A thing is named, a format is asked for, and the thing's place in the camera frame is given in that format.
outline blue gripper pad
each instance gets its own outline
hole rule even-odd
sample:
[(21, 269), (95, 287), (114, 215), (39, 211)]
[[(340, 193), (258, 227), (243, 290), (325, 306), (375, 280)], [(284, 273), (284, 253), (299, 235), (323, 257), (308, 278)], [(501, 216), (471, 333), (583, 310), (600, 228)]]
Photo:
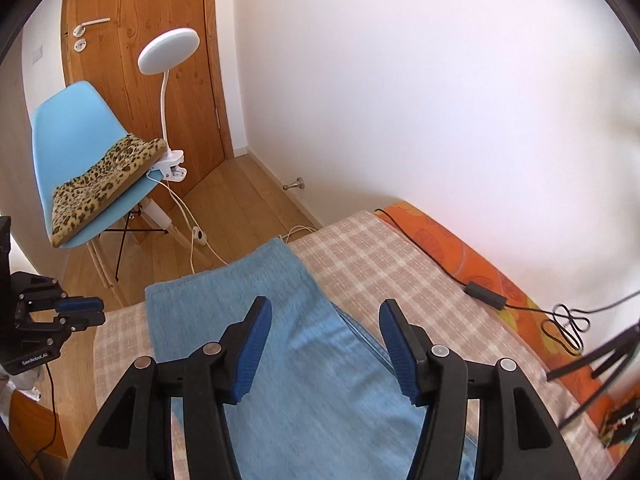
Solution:
[(240, 399), (249, 392), (251, 384), (254, 382), (255, 372), (258, 369), (260, 357), (262, 357), (262, 351), (271, 329), (271, 317), (271, 301), (265, 299), (238, 355), (236, 380), (230, 391), (235, 402), (240, 402)]
[(64, 298), (56, 303), (56, 312), (59, 314), (82, 310), (95, 310), (96, 312), (102, 312), (104, 310), (104, 303), (100, 298), (82, 297)]
[(400, 390), (403, 395), (409, 397), (412, 404), (415, 404), (420, 395), (415, 357), (402, 334), (388, 301), (384, 301), (380, 305), (378, 322), (382, 338), (385, 340), (386, 351), (389, 352), (391, 363), (396, 371)]

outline leopard print cushion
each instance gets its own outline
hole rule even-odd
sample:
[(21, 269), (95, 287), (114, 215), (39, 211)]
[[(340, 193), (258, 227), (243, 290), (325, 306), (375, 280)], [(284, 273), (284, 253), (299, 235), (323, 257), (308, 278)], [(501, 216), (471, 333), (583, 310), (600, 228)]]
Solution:
[(53, 193), (51, 244), (58, 248), (144, 175), (166, 151), (164, 139), (131, 134), (116, 142), (87, 172)]

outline white wall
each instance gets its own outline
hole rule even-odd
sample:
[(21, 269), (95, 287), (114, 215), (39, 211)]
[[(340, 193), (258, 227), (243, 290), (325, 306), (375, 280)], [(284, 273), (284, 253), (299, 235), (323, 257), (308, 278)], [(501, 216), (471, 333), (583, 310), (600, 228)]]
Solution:
[[(603, 0), (235, 12), (249, 149), (320, 221), (402, 198), (542, 307), (640, 288), (640, 54)], [(593, 316), (588, 348), (639, 316)]]
[(62, 279), (68, 250), (54, 249), (47, 237), (23, 87), (20, 33), (0, 65), (0, 212), (12, 218), (12, 270), (33, 272), (33, 264), (39, 273)]
[(24, 255), (20, 245), (15, 241), (13, 235), (11, 236), (11, 252), (9, 252), (9, 268), (11, 272), (31, 272), (36, 274), (36, 269), (31, 265), (29, 259)]
[(222, 88), (225, 93), (226, 116), (229, 121), (231, 144), (236, 153), (245, 153), (246, 133), (244, 130), (242, 99), (240, 97), (240, 81), (238, 79), (238, 60), (236, 58), (234, 0), (216, 0), (216, 28), (218, 30)]
[[(65, 88), (60, 45), (62, 0), (43, 0), (22, 29), (22, 79), (30, 119), (44, 101)], [(42, 57), (33, 61), (42, 47)]]

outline white lamp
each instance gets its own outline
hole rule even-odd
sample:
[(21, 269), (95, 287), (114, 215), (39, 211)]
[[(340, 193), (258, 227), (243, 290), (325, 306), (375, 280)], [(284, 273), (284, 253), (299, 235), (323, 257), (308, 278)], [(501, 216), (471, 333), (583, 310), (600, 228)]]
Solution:
[(184, 162), (183, 150), (171, 150), (166, 136), (166, 119), (164, 117), (164, 95), (169, 81), (169, 70), (189, 58), (198, 48), (200, 38), (192, 28), (175, 28), (160, 34), (142, 49), (138, 57), (138, 67), (145, 75), (164, 73), (160, 91), (160, 118), (162, 121), (162, 138), (166, 142), (166, 153), (158, 160), (150, 171), (162, 172), (163, 180), (180, 182), (187, 176), (187, 170), (180, 167)]

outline door handle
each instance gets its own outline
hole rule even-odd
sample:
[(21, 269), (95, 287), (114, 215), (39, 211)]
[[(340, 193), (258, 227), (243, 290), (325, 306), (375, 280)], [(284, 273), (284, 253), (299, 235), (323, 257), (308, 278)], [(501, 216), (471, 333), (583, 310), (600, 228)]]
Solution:
[(82, 38), (82, 35), (84, 34), (84, 30), (88, 25), (95, 25), (96, 23), (104, 23), (104, 22), (110, 22), (110, 21), (111, 21), (111, 18), (100, 18), (98, 20), (91, 20), (90, 22), (80, 23), (80, 25), (78, 25), (74, 29), (74, 37)]

